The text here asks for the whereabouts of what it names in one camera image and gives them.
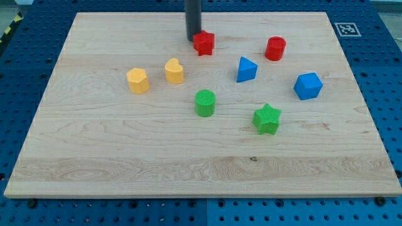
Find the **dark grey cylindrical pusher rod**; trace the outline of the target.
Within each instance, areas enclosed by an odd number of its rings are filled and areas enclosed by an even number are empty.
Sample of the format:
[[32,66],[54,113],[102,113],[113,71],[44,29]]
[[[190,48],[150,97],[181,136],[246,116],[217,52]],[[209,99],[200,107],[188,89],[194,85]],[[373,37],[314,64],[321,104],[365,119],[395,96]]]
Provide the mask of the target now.
[[202,30],[202,1],[184,0],[187,40],[193,41],[193,36]]

